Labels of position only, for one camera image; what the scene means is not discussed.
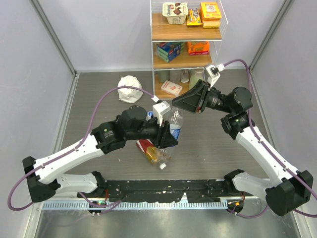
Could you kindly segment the yellow candy bag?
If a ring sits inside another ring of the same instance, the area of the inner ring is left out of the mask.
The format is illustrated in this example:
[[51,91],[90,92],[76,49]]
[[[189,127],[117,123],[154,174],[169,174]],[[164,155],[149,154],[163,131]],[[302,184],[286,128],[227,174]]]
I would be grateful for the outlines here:
[[200,18],[198,8],[191,8],[188,10],[186,25],[187,26],[200,26],[200,25],[202,25],[202,21]]

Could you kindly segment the blue green box pack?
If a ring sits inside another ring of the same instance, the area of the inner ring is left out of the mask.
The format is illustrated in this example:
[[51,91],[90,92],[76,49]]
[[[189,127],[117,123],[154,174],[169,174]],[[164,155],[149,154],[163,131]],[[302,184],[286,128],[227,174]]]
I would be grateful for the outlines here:
[[184,42],[161,42],[156,44],[156,55],[164,62],[171,62],[184,50]]

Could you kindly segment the clear Pepsi bottle blue label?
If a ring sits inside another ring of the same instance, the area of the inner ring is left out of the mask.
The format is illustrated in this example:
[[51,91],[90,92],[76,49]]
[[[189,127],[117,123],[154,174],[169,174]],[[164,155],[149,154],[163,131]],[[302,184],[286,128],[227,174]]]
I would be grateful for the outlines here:
[[[164,116],[170,122],[170,133],[178,140],[183,125],[184,117],[182,111],[177,107],[172,107],[171,111]],[[158,164],[163,170],[169,160],[176,154],[176,146],[157,150]]]

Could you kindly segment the white red tissue box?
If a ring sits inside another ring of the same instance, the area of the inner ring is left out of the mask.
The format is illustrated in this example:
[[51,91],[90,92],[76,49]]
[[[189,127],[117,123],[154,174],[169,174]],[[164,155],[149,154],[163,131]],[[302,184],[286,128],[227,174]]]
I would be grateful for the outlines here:
[[182,89],[183,87],[181,85],[178,85],[168,80],[166,80],[161,86],[161,91],[169,95],[173,95],[175,97],[180,95]]

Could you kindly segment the clear plastic cup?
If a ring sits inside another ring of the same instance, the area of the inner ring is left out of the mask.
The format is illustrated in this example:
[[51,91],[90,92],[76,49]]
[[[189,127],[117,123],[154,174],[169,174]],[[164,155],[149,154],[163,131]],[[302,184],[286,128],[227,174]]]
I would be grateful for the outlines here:
[[169,80],[173,83],[181,82],[182,70],[171,70],[169,73]]

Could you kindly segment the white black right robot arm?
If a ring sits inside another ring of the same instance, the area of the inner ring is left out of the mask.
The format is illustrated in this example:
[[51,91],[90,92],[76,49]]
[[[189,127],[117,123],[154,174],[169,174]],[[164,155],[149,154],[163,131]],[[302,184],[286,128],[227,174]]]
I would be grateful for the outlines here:
[[224,132],[243,146],[268,176],[263,179],[244,170],[234,170],[224,177],[226,194],[234,196],[246,192],[256,196],[278,216],[310,200],[313,176],[287,162],[263,137],[247,113],[253,106],[252,94],[247,88],[236,87],[225,95],[199,80],[188,92],[174,98],[172,104],[191,113],[202,113],[206,108],[225,112],[226,116],[221,119]]

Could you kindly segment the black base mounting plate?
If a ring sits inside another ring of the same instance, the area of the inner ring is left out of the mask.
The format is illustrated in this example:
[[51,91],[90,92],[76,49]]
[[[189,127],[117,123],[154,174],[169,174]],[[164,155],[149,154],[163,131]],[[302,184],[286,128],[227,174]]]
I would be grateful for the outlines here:
[[233,191],[223,180],[108,180],[99,195],[85,194],[87,198],[108,198],[110,202],[121,200],[131,203],[180,202],[186,195],[190,203],[219,201],[221,197],[251,196]]

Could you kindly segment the white green bottle on shelf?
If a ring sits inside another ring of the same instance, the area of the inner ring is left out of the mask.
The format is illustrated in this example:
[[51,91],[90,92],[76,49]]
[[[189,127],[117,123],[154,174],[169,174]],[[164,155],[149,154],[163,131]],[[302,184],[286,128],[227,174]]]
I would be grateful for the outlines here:
[[199,80],[204,81],[204,70],[202,68],[192,69],[190,71],[189,89],[192,89]]

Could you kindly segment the white crumpled paper bag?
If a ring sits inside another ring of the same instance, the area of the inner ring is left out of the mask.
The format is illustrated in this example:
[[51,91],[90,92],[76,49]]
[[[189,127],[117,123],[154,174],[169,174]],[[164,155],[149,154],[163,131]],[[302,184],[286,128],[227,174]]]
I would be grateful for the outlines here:
[[[137,77],[134,77],[132,75],[127,75],[125,77],[122,77],[117,85],[118,87],[122,86],[131,86],[135,88],[142,89],[142,85],[137,79]],[[142,91],[132,89],[132,88],[122,88],[118,89],[118,97],[119,100],[126,103],[135,103],[137,102],[143,95]]]

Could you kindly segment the orange cracker box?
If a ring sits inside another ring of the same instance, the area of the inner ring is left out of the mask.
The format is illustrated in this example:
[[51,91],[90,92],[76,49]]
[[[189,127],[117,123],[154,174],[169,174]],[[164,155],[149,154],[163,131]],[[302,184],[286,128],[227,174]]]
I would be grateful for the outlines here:
[[210,53],[210,44],[209,41],[189,41],[187,42],[187,49],[190,56],[208,55]]

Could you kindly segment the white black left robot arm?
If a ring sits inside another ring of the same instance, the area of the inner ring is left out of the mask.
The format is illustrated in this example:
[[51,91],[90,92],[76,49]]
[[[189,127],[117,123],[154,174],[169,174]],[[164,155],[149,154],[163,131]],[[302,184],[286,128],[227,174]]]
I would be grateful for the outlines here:
[[170,132],[167,115],[168,102],[153,105],[153,117],[133,105],[115,120],[104,122],[92,129],[86,138],[50,156],[23,159],[27,186],[34,203],[46,201],[61,193],[76,192],[87,197],[101,197],[106,191],[106,181],[97,171],[86,175],[68,175],[66,172],[90,159],[121,149],[128,140],[149,140],[159,149],[178,144]]

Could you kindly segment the white chocolate yogurt tub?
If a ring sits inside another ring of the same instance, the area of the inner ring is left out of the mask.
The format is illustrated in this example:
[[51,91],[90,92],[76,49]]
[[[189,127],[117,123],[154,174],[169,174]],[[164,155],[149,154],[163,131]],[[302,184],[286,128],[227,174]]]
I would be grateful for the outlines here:
[[188,15],[188,5],[186,2],[164,2],[162,15],[170,25],[184,24]]

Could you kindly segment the pale green cup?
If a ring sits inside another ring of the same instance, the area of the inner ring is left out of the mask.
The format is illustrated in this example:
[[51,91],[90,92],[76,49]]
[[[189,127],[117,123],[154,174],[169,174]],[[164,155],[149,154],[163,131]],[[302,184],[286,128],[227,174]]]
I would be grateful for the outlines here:
[[158,80],[161,83],[164,83],[165,81],[168,81],[170,78],[170,71],[169,70],[160,70],[158,71]]

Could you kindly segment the small clear bottle blue cap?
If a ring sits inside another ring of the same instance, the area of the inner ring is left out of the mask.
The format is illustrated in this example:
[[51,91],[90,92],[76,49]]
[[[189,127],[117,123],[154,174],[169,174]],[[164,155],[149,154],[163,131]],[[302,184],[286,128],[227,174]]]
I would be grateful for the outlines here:
[[153,111],[149,111],[147,113],[146,121],[151,120],[153,117],[154,117],[154,112]]

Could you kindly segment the orange yellow sponge pack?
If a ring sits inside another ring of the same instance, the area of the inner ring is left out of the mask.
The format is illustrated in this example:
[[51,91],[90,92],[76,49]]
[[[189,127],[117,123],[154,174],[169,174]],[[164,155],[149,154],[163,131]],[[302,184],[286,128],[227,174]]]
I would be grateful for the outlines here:
[[216,2],[202,2],[200,4],[203,28],[219,28],[222,14]]

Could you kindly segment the amber drink bottle red label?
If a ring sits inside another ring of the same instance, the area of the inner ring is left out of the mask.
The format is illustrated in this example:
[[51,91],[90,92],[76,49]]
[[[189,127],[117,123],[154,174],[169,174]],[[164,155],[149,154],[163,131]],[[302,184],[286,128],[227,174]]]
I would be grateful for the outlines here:
[[136,145],[152,165],[158,166],[161,170],[166,168],[167,165],[162,152],[150,140],[137,140]]

